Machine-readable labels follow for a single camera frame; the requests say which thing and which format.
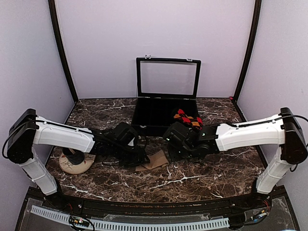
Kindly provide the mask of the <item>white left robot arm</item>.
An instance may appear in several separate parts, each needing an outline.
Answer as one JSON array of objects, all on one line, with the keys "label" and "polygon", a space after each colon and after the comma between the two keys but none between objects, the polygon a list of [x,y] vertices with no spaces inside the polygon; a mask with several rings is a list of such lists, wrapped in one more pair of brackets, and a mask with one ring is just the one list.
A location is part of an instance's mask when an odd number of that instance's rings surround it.
[{"label": "white left robot arm", "polygon": [[149,163],[145,146],[138,145],[139,134],[129,124],[121,122],[115,128],[99,130],[78,128],[56,123],[27,109],[11,126],[2,146],[2,156],[18,164],[35,182],[49,202],[58,210],[68,206],[56,179],[39,160],[34,145],[51,145],[79,153],[112,156],[123,167]]}]

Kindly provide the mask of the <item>tan brown sock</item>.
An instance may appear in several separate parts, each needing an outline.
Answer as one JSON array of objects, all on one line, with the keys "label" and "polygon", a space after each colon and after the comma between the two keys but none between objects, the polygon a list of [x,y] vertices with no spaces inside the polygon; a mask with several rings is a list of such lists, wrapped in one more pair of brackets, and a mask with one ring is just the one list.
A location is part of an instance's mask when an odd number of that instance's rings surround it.
[{"label": "tan brown sock", "polygon": [[141,164],[135,168],[136,172],[156,170],[169,165],[169,161],[163,150],[149,156],[150,163]]}]

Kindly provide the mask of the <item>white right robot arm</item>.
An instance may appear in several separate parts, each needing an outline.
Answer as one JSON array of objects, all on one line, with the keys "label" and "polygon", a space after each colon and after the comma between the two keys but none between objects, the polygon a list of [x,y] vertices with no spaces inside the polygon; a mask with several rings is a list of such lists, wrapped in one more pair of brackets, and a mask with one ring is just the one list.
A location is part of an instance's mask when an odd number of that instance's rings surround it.
[{"label": "white right robot arm", "polygon": [[194,125],[182,110],[164,133],[163,139],[181,156],[204,157],[235,148],[265,144],[278,145],[275,156],[258,176],[253,192],[246,197],[250,209],[257,208],[292,166],[308,157],[307,144],[298,115],[287,108],[271,117],[243,123],[222,123],[217,126]]}]

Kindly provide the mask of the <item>black glass-lid display case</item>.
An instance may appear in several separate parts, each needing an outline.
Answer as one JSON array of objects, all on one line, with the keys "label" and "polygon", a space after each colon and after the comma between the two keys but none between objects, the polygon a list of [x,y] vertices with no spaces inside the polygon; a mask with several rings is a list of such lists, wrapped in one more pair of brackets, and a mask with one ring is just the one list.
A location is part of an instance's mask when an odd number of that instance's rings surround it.
[{"label": "black glass-lid display case", "polygon": [[197,117],[201,63],[190,58],[136,58],[137,102],[131,125],[147,136],[161,137],[179,109]]}]

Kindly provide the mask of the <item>cream branch-pattern plate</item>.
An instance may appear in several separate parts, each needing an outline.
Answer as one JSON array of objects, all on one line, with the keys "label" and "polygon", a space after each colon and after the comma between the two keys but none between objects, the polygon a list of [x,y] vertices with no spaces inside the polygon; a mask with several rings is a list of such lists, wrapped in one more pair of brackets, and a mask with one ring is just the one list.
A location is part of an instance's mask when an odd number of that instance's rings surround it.
[{"label": "cream branch-pattern plate", "polygon": [[93,165],[96,155],[84,153],[85,159],[84,161],[79,165],[73,165],[71,164],[68,159],[65,157],[63,152],[61,153],[59,157],[59,165],[62,171],[71,174],[71,175],[79,175],[87,170],[90,169],[90,167]]}]

